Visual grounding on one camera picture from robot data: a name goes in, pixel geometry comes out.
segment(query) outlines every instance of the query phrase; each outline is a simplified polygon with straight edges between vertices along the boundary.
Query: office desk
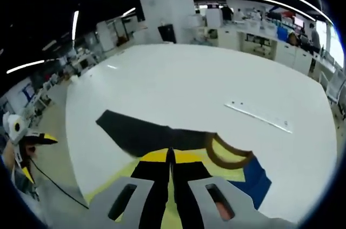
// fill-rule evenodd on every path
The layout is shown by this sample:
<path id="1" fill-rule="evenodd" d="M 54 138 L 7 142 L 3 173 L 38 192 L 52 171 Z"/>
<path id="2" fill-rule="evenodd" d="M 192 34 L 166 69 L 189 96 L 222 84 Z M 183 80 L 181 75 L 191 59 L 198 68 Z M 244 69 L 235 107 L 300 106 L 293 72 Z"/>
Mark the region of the office desk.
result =
<path id="1" fill-rule="evenodd" d="M 274 60 L 304 75 L 308 75 L 312 62 L 312 55 L 301 48 L 279 40 L 276 33 L 268 34 L 263 29 L 253 30 L 249 29 L 247 26 L 239 27 L 230 24 L 218 29 L 219 47 L 251 53 L 246 47 L 248 47 L 249 43 L 252 44 L 252 46 L 254 43 L 245 41 L 247 34 L 263 37 L 270 41 L 270 46 L 265 45 L 270 48 L 270 52 L 266 57 L 267 59 Z"/>
<path id="2" fill-rule="evenodd" d="M 76 59 L 75 61 L 72 62 L 72 66 L 75 68 L 78 68 L 79 71 L 82 71 L 82 67 L 80 65 L 80 63 L 84 60 L 88 60 L 88 64 L 96 64 L 96 61 L 93 59 L 92 54 L 91 53 L 86 53 L 83 54 L 81 56 L 78 57 L 78 59 Z"/>
<path id="3" fill-rule="evenodd" d="M 287 120 L 292 133 L 225 107 L 241 100 Z M 259 211 L 299 221 L 317 203 L 336 163 L 336 134 L 322 87 L 282 64 L 200 45 L 137 45 L 101 62 L 68 87 L 66 135 L 85 198 L 133 157 L 96 124 L 105 110 L 167 125 L 217 132 L 252 150 L 268 178 Z"/>

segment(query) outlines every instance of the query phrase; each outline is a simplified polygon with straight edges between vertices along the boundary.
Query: window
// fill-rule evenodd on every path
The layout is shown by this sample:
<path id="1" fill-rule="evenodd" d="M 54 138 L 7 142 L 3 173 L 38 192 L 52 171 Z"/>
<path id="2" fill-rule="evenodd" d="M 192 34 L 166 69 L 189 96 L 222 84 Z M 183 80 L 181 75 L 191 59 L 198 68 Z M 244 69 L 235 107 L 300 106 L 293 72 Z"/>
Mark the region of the window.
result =
<path id="1" fill-rule="evenodd" d="M 330 55 L 343 68 L 344 67 L 344 52 L 337 34 L 337 30 L 332 26 L 330 28 Z"/>
<path id="2" fill-rule="evenodd" d="M 320 37 L 320 45 L 326 48 L 327 45 L 327 24 L 322 21 L 316 21 L 316 30 Z"/>

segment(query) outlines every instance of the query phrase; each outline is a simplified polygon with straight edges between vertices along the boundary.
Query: blue fabric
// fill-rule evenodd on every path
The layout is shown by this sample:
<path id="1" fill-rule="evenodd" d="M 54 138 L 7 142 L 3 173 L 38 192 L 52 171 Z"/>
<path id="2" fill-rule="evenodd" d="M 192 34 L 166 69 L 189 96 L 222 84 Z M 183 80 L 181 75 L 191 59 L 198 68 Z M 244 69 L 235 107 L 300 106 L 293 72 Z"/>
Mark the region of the blue fabric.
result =
<path id="1" fill-rule="evenodd" d="M 245 182 L 229 181 L 238 189 L 249 195 L 255 209 L 258 209 L 267 194 L 271 181 L 265 174 L 265 170 L 261 167 L 257 158 L 253 158 L 250 163 L 243 168 Z"/>
<path id="2" fill-rule="evenodd" d="M 288 31 L 286 28 L 282 28 L 280 26 L 277 27 L 277 38 L 281 41 L 286 42 L 288 38 Z"/>

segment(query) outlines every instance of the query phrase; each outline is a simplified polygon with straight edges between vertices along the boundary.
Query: black fabric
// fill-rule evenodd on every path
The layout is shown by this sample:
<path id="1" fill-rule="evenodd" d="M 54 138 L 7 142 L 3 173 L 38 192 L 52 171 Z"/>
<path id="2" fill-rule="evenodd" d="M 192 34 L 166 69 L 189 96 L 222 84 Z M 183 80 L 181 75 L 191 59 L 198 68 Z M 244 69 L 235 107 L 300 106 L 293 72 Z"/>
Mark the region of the black fabric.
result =
<path id="1" fill-rule="evenodd" d="M 188 181 L 210 178 L 203 163 L 172 164 L 174 197 L 183 228 L 204 228 L 197 200 Z"/>
<path id="2" fill-rule="evenodd" d="M 160 229 L 168 201 L 169 162 L 140 161 L 131 177 L 153 180 L 154 184 L 145 201 L 140 228 Z"/>
<path id="3" fill-rule="evenodd" d="M 205 148 L 206 132 L 172 129 L 109 110 L 96 123 L 122 150 L 136 157 L 170 147 L 182 151 Z"/>

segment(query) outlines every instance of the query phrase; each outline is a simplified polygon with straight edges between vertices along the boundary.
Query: yellow and black object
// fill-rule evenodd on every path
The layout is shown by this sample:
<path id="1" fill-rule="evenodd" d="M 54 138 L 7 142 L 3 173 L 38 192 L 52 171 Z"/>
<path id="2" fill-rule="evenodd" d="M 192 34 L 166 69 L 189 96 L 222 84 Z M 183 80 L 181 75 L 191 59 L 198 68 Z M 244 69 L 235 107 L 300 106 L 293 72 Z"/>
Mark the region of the yellow and black object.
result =
<path id="1" fill-rule="evenodd" d="M 175 151 L 170 154 L 174 199 L 183 228 L 204 228 L 196 198 L 188 184 L 191 180 L 210 178 L 200 157 Z"/>
<path id="2" fill-rule="evenodd" d="M 24 172 L 25 176 L 34 184 L 35 181 L 31 174 L 30 169 L 30 156 L 26 152 L 26 146 L 30 146 L 29 150 L 31 152 L 35 151 L 35 146 L 37 145 L 51 145 L 57 143 L 57 139 L 47 133 L 38 133 L 29 131 L 26 136 L 24 136 L 19 142 L 19 152 L 22 157 L 22 161 L 19 163 L 20 168 Z"/>
<path id="3" fill-rule="evenodd" d="M 150 152 L 143 156 L 131 177 L 154 181 L 144 204 L 140 228 L 161 228 L 161 222 L 168 201 L 170 160 L 168 149 Z"/>

